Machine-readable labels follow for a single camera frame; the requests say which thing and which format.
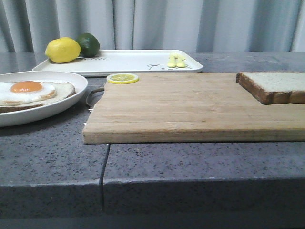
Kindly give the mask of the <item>white bread slice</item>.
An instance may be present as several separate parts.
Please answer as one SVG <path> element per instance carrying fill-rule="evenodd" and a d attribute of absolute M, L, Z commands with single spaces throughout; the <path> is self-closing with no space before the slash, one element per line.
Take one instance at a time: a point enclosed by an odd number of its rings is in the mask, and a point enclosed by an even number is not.
<path fill-rule="evenodd" d="M 302 72 L 239 72 L 236 82 L 265 105 L 305 103 Z"/>
<path fill-rule="evenodd" d="M 69 82 L 64 82 L 64 83 L 48 82 L 48 83 L 51 83 L 53 86 L 55 86 L 56 95 L 54 97 L 43 100 L 43 101 L 31 102 L 31 103 L 20 104 L 20 105 L 13 105 L 13 106 L 0 105 L 0 112 L 8 113 L 8 112 L 15 112 L 15 111 L 20 111 L 20 110 L 36 108 L 36 107 L 40 107 L 43 105 L 48 105 L 48 104 L 52 104 L 52 103 L 64 100 L 75 94 L 75 88 Z"/>

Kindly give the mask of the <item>white round plate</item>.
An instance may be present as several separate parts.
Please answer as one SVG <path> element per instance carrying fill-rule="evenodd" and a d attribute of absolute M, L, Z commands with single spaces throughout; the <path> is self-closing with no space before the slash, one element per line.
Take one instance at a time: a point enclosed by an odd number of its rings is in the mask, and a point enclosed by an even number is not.
<path fill-rule="evenodd" d="M 70 82 L 75 88 L 75 94 L 61 101 L 31 109 L 0 114 L 0 126 L 14 126 L 39 121 L 65 111 L 76 104 L 84 95 L 88 81 L 76 73 L 55 71 L 26 71 L 6 73 L 0 76 L 2 82 L 38 81 L 38 82 Z"/>

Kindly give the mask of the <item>fried egg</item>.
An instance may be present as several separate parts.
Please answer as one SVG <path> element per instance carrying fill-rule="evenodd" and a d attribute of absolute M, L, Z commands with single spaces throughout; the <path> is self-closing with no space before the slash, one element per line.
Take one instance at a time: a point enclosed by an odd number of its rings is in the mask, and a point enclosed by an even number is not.
<path fill-rule="evenodd" d="M 43 101 L 55 95 L 56 89 L 51 83 L 35 81 L 0 83 L 0 105 L 2 106 Z"/>

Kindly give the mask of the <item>wooden cutting board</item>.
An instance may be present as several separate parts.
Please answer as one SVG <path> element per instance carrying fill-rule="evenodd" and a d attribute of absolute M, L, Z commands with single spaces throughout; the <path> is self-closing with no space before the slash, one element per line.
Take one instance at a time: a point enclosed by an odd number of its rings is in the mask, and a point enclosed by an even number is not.
<path fill-rule="evenodd" d="M 263 105 L 235 73 L 141 73 L 106 83 L 86 144 L 304 141 L 303 104 Z"/>

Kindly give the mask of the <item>front yellow lemon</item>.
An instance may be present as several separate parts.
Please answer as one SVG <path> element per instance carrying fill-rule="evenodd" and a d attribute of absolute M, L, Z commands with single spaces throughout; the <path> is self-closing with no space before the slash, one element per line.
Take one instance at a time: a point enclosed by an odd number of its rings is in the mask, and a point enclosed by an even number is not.
<path fill-rule="evenodd" d="M 62 37 L 48 43 L 45 55 L 54 63 L 66 63 L 75 60 L 81 53 L 80 45 L 70 37 Z"/>

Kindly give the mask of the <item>grey curtain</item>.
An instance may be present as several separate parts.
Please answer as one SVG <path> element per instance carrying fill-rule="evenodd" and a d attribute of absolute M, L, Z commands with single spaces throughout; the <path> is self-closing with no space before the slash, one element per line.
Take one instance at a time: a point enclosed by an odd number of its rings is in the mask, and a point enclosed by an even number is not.
<path fill-rule="evenodd" d="M 1 52 L 43 52 L 93 34 L 106 50 L 279 52 L 305 49 L 302 0 L 3 0 Z"/>

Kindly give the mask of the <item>white bear tray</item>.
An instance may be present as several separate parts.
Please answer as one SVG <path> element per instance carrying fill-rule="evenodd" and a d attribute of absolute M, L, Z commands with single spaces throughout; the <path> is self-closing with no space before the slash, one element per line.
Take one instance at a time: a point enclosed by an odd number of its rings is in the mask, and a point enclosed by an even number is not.
<path fill-rule="evenodd" d="M 169 55 L 180 54 L 185 60 L 185 68 L 169 68 Z M 203 66 L 180 50 L 103 50 L 93 58 L 79 57 L 68 63 L 53 63 L 45 60 L 33 71 L 59 71 L 77 73 L 86 77 L 107 76 L 113 73 L 145 72 L 200 72 Z"/>

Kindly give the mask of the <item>yellow lemon slice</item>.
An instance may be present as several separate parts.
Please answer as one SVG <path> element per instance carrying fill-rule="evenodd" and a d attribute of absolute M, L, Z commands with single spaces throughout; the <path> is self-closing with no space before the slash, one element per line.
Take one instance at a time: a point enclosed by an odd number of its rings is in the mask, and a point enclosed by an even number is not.
<path fill-rule="evenodd" d="M 133 73 L 117 73 L 107 76 L 107 82 L 113 84 L 130 84 L 139 81 L 139 76 Z"/>

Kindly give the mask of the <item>green lime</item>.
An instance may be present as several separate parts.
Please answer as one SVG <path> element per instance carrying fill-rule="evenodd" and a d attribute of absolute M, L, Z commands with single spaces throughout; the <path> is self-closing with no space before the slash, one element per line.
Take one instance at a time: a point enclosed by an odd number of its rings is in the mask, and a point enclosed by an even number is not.
<path fill-rule="evenodd" d="M 82 57 L 94 57 L 99 53 L 100 43 L 91 33 L 83 33 L 79 35 L 76 42 L 81 47 Z"/>

